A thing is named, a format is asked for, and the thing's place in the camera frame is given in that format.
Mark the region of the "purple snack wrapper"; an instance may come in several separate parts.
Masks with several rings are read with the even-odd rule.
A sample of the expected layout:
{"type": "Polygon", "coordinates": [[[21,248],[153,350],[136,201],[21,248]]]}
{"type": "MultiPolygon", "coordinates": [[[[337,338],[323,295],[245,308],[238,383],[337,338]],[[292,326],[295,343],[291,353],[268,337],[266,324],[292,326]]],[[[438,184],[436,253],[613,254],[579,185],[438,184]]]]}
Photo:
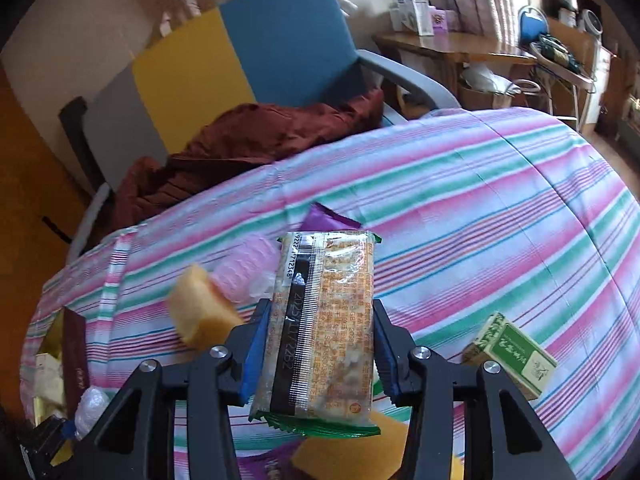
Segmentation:
{"type": "Polygon", "coordinates": [[[308,474],[297,469],[292,463],[292,456],[299,445],[300,441],[292,441],[262,454],[239,457],[238,466],[241,478],[253,480],[310,479],[308,474]]]}

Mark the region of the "yellow sponge block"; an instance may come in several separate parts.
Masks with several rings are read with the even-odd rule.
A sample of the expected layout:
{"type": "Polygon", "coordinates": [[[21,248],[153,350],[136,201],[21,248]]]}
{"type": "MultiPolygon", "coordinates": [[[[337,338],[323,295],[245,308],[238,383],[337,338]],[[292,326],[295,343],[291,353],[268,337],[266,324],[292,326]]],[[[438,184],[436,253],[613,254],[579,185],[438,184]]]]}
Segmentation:
{"type": "Polygon", "coordinates": [[[165,304],[181,341],[195,350],[223,344],[244,323],[206,270],[196,264],[180,275],[165,304]]]}

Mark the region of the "orange cracker packet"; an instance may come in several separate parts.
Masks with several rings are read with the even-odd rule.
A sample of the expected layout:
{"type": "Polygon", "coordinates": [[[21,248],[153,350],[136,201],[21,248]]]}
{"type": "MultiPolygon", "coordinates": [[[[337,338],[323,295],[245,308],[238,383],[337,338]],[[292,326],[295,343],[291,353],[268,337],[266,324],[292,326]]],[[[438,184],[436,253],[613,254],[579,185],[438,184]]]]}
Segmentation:
{"type": "Polygon", "coordinates": [[[349,425],[371,420],[373,271],[369,231],[282,237],[262,372],[250,406],[349,425]]]}

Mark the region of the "green tea box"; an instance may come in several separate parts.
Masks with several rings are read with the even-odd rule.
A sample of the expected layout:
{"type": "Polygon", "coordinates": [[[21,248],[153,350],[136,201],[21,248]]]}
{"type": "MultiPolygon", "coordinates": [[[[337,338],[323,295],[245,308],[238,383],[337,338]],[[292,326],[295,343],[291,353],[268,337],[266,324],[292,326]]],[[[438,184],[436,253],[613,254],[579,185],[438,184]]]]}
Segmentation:
{"type": "Polygon", "coordinates": [[[495,361],[514,381],[527,400],[537,400],[546,390],[558,362],[502,313],[493,313],[465,347],[462,363],[482,365],[495,361]]]}

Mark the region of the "dark red storage box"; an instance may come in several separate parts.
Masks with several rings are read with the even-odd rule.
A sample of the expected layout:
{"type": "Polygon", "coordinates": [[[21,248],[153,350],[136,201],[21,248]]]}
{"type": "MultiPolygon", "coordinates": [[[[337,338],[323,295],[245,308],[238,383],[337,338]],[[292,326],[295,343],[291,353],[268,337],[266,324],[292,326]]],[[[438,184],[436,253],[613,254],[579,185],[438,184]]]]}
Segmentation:
{"type": "Polygon", "coordinates": [[[86,320],[64,307],[55,315],[36,353],[32,398],[35,425],[50,415],[73,419],[89,386],[86,320]]]}

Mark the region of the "flat yellow sponge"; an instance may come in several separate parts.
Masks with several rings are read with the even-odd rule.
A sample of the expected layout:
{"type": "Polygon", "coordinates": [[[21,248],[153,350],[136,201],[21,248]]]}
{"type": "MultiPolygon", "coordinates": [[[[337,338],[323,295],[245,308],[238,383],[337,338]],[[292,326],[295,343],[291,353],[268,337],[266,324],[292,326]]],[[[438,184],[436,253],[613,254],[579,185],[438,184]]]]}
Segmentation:
{"type": "Polygon", "coordinates": [[[372,412],[380,434],[351,439],[307,438],[292,466],[313,479],[399,479],[409,426],[372,412]]]}

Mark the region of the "green bordered snack packet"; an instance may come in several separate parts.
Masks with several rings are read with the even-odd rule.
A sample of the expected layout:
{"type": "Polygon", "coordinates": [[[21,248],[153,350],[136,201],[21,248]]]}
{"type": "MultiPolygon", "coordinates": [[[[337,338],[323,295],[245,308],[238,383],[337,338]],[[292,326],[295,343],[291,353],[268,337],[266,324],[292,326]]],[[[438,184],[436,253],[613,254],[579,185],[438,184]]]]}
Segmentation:
{"type": "Polygon", "coordinates": [[[288,434],[297,434],[308,438],[356,439],[374,437],[381,434],[380,427],[372,424],[357,426],[342,424],[341,422],[329,422],[320,418],[298,418],[263,411],[250,415],[250,420],[253,419],[262,420],[269,427],[279,429],[288,434]]]}

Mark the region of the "pink plastic bottle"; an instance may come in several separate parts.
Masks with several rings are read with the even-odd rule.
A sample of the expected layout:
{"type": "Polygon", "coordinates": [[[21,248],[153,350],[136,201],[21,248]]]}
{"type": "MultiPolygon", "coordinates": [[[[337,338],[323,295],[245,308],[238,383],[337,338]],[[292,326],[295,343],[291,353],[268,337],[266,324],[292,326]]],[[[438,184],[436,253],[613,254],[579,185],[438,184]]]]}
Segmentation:
{"type": "Polygon", "coordinates": [[[280,244],[253,234],[233,247],[210,276],[232,304],[254,304],[272,296],[279,260],[280,244]]]}

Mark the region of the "striped bed cover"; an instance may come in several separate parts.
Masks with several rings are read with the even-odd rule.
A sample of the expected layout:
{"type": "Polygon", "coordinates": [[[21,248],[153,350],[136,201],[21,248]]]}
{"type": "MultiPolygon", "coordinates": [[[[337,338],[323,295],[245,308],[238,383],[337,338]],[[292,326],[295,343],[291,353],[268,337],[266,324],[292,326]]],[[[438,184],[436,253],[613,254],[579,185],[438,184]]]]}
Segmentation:
{"type": "Polygon", "coordinates": [[[639,205],[578,133],[530,108],[442,112],[242,174],[108,236],[43,286],[20,395],[58,310],[86,320],[93,385],[146,358],[191,359],[164,301],[191,264],[296,230],[322,203],[375,232],[374,294],[451,361],[499,312],[555,357],[535,410],[576,477],[597,479],[639,430],[639,205]]]}

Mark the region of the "purple snack pouch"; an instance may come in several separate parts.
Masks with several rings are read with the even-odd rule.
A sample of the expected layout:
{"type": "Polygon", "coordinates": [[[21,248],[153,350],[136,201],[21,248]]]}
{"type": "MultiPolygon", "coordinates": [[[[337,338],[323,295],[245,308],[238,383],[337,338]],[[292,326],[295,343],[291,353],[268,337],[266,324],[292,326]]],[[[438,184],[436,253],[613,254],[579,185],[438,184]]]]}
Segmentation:
{"type": "Polygon", "coordinates": [[[300,232],[359,231],[361,223],[347,218],[318,202],[311,204],[300,232]]]}

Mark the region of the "dark red garment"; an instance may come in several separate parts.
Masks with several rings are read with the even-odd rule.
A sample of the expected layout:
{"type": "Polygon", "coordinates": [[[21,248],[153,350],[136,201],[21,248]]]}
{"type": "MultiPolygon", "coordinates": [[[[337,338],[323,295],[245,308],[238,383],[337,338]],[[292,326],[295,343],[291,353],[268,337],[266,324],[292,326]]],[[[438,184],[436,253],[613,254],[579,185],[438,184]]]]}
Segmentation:
{"type": "Polygon", "coordinates": [[[115,192],[110,228],[135,226],[244,172],[376,129],[383,108],[380,89],[337,106],[241,104],[163,164],[139,158],[115,192]]]}

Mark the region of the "wooden desk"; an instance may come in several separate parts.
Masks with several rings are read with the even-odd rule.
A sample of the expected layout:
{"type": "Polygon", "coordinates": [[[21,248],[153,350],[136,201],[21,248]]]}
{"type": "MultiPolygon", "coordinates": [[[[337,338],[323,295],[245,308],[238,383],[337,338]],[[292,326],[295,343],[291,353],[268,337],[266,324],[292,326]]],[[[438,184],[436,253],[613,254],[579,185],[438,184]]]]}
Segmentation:
{"type": "Polygon", "coordinates": [[[442,83],[454,96],[464,63],[506,63],[534,66],[536,58],[496,38],[447,32],[434,36],[418,36],[410,32],[378,32],[372,36],[382,55],[400,61],[401,52],[435,61],[442,72],[442,83]]]}

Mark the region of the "pink box on desk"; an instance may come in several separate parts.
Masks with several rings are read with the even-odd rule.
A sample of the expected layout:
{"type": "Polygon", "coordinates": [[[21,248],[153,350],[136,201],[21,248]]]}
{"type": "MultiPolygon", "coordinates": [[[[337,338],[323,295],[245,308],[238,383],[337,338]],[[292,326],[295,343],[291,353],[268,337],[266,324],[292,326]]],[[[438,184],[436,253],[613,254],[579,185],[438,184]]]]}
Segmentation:
{"type": "Polygon", "coordinates": [[[460,32],[461,25],[459,15],[455,10],[442,10],[436,6],[430,6],[432,27],[435,34],[449,34],[460,32]]]}

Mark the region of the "blue yellow grey chair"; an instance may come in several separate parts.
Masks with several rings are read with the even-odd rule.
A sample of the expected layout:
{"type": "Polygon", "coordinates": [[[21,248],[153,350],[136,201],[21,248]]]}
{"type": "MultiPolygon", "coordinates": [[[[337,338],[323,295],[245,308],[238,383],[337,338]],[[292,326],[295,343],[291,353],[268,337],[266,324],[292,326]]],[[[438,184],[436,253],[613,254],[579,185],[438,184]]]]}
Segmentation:
{"type": "Polygon", "coordinates": [[[58,113],[96,190],[67,259],[86,249],[107,197],[134,162],[163,162],[239,104],[340,104],[381,75],[435,110],[459,102],[442,84],[383,55],[357,49],[338,0],[231,0],[140,53],[93,99],[58,113]]]}

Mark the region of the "white carton on desk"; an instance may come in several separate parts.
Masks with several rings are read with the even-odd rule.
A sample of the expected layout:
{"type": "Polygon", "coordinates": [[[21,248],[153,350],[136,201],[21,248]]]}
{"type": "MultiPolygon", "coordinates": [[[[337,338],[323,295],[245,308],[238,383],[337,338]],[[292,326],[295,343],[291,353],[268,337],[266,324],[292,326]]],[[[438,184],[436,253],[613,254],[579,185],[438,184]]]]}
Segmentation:
{"type": "Polygon", "coordinates": [[[434,35],[428,0],[396,0],[390,7],[390,19],[395,32],[413,32],[421,37],[434,35]]]}

